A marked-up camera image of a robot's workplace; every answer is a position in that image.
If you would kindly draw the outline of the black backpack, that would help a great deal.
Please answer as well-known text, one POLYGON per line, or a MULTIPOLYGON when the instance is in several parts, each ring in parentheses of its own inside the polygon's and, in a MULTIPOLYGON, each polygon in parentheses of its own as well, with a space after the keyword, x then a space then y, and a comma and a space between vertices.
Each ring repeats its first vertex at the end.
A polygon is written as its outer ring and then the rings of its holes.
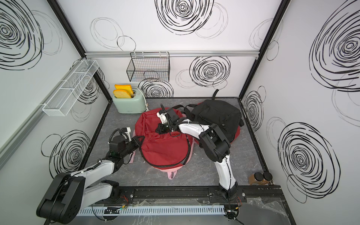
POLYGON ((237 127, 244 126, 244 121, 238 108, 226 101, 215 99, 218 92, 218 89, 215 90, 211 99, 207 99, 200 104, 176 105, 173 108, 183 108, 186 117, 193 122, 198 122, 202 125, 218 125, 226 138, 231 141, 237 127))

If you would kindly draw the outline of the pink tape outline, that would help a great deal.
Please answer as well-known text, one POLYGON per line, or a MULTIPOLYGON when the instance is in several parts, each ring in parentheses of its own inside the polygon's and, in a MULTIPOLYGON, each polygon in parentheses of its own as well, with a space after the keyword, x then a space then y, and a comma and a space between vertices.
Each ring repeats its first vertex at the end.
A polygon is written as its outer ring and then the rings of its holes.
POLYGON ((144 161, 150 166, 167 173, 172 180, 179 169, 191 159, 194 149, 193 137, 179 133, 154 136, 147 135, 139 152, 144 161))

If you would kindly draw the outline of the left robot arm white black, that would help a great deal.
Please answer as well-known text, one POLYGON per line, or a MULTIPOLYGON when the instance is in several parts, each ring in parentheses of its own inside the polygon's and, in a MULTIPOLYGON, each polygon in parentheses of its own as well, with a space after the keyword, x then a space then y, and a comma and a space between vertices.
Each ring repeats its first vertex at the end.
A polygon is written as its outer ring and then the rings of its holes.
POLYGON ((124 164, 124 157, 143 144, 144 136, 134 136, 124 146, 110 144, 106 157, 96 164, 75 171, 61 172, 55 176, 36 210, 36 215, 46 219, 46 224, 70 223, 82 209, 108 198, 117 198, 119 184, 104 180, 124 164))

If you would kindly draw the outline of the red backpack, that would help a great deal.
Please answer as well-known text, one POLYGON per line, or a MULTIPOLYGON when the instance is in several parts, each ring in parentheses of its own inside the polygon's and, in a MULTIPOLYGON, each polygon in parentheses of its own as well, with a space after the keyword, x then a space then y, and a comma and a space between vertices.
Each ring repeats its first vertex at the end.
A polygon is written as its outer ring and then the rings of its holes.
POLYGON ((160 108, 144 112, 135 125, 136 136, 144 136, 140 153, 144 160, 154 168, 167 170, 186 165, 191 159, 193 137, 177 131, 159 134, 161 123, 157 113, 160 108))
POLYGON ((230 141, 230 143, 232 143, 234 140, 236 140, 236 138, 240 135, 240 132, 241 132, 241 127, 238 126, 237 130, 235 132, 235 135, 234 135, 233 139, 230 141))

